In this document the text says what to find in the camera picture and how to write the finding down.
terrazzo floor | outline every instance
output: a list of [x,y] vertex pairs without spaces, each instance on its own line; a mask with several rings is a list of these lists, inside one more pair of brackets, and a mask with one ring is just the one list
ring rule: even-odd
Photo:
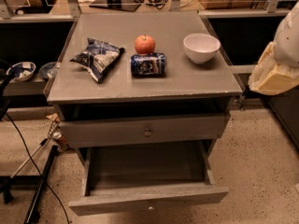
[[[299,193],[295,188],[299,183],[299,155],[294,143],[272,111],[263,105],[245,111],[234,109],[231,115],[224,135],[209,156],[217,185],[229,188],[221,203],[78,217],[69,209],[68,202],[79,199],[83,168],[71,150],[60,150],[52,165],[49,185],[73,224],[299,223]],[[12,113],[11,117],[32,152],[47,136],[50,121],[39,119],[36,112],[28,120]],[[34,156],[40,169],[52,145],[47,143]],[[27,159],[27,153],[8,120],[0,122],[0,147],[0,175],[11,175]],[[19,175],[36,175],[36,169],[28,163]],[[24,223],[34,192],[33,188],[13,188],[11,203],[0,200],[0,223]],[[38,223],[67,223],[62,207],[49,189],[43,193],[38,210]]]

drawer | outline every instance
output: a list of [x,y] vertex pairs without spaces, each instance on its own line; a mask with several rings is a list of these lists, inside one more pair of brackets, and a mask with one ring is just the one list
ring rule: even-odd
[[200,141],[90,147],[82,197],[69,203],[78,215],[218,203],[217,187]]
[[229,113],[64,121],[69,146],[99,147],[182,140],[217,139]]

ceramic bowl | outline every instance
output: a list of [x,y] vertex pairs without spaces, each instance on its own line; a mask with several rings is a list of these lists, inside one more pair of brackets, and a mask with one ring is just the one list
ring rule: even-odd
[[22,62],[12,65],[7,70],[7,75],[14,73],[14,80],[26,81],[34,76],[36,65],[31,62]]
[[186,55],[194,63],[205,63],[211,60],[221,47],[221,42],[212,35],[191,34],[184,38]]
[[38,74],[44,79],[50,79],[56,77],[59,71],[59,64],[57,62],[46,63],[40,67]]

can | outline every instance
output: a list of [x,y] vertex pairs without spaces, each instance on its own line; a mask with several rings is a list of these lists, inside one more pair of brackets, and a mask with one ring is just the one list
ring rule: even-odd
[[135,54],[131,57],[132,75],[164,75],[165,67],[166,58],[163,53]]
[[62,150],[69,149],[66,139],[64,138],[63,133],[61,131],[55,131],[52,135],[52,138],[55,140],[55,142],[60,146]]

drawer knob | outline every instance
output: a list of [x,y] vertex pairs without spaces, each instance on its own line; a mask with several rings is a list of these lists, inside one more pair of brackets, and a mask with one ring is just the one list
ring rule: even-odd
[[144,131],[144,135],[145,135],[146,137],[151,137],[151,135],[152,135],[152,131],[151,131],[151,129],[147,128],[147,129]]
[[153,211],[155,208],[152,206],[151,202],[149,202],[149,211]]

